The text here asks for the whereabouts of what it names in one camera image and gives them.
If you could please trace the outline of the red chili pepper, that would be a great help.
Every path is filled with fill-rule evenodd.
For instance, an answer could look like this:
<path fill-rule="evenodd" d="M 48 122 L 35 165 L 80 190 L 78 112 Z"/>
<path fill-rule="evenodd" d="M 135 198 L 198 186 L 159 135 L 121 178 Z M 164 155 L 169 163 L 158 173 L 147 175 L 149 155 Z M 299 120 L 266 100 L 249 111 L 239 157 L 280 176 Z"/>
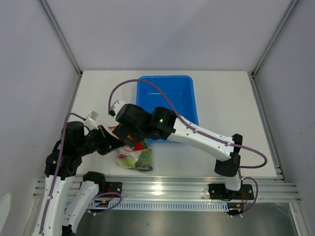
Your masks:
<path fill-rule="evenodd" d="M 141 142 L 136 143 L 134 151 L 139 151 L 143 149 L 143 144 Z"/>

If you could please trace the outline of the clear orange zip bag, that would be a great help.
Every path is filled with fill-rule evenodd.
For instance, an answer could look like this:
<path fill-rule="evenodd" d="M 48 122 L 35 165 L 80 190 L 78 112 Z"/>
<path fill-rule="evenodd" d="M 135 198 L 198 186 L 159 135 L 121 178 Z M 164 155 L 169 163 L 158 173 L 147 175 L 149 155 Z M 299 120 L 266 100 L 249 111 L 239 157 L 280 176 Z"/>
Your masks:
<path fill-rule="evenodd" d="M 154 170 L 152 149 L 147 139 L 135 143 L 133 148 L 127 145 L 120 147 L 115 153 L 116 163 L 122 168 L 139 172 L 152 172 Z"/>

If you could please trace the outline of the grey toy fish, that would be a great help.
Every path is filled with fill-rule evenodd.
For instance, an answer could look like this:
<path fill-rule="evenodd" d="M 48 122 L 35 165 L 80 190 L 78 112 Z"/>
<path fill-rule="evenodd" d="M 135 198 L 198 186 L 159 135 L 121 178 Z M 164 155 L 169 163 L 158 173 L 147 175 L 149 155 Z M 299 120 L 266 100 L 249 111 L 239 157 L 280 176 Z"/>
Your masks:
<path fill-rule="evenodd" d="M 136 168 L 136 170 L 139 172 L 151 172 L 153 170 L 153 167 L 151 165 L 144 165 Z"/>

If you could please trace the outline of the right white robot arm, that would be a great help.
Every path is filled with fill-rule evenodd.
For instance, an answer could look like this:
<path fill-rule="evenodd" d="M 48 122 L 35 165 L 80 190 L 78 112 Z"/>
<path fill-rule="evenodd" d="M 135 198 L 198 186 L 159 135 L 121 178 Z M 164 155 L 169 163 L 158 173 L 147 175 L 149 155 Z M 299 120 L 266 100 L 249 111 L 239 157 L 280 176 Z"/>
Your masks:
<path fill-rule="evenodd" d="M 169 140 L 210 154 L 216 159 L 215 173 L 224 178 L 225 194 L 233 199 L 242 194 L 239 173 L 241 135 L 222 136 L 199 127 L 173 110 L 156 107 L 148 113 L 122 100 L 117 100 L 109 108 L 109 115 L 118 122 L 113 134 L 130 148 L 144 139 Z"/>

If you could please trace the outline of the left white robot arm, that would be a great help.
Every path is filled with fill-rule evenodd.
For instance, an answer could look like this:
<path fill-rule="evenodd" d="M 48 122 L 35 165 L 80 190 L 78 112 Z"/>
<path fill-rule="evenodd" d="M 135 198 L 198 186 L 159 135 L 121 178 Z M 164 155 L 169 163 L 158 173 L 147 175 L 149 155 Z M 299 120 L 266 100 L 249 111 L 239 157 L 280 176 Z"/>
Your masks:
<path fill-rule="evenodd" d="M 66 205 L 83 156 L 94 152 L 106 155 L 123 146 L 123 142 L 113 137 L 102 125 L 88 128 L 88 133 L 85 130 L 81 121 L 66 123 L 62 138 L 46 158 L 45 193 L 33 236 L 74 236 L 81 218 L 95 198 L 122 200 L 121 191 L 111 188 L 104 174 L 88 171 L 71 204 Z"/>

